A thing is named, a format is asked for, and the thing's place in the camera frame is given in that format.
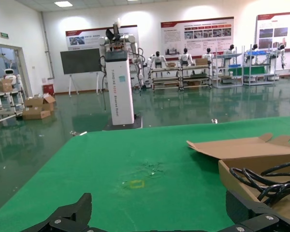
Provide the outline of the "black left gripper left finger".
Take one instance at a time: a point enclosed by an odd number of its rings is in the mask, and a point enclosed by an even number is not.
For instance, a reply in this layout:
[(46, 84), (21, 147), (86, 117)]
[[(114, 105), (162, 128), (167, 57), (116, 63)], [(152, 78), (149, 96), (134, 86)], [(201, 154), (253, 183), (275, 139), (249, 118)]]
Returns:
[(75, 203), (58, 207), (46, 220), (25, 232), (92, 232), (88, 223), (92, 214), (92, 196), (84, 193)]

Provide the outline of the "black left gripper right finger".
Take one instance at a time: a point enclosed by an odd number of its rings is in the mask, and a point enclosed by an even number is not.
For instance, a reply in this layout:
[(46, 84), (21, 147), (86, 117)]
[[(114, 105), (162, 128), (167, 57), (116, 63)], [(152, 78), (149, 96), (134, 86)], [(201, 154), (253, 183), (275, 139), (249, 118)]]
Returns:
[(290, 219), (234, 191), (226, 192), (226, 211), (234, 225), (224, 228), (223, 232), (290, 232)]

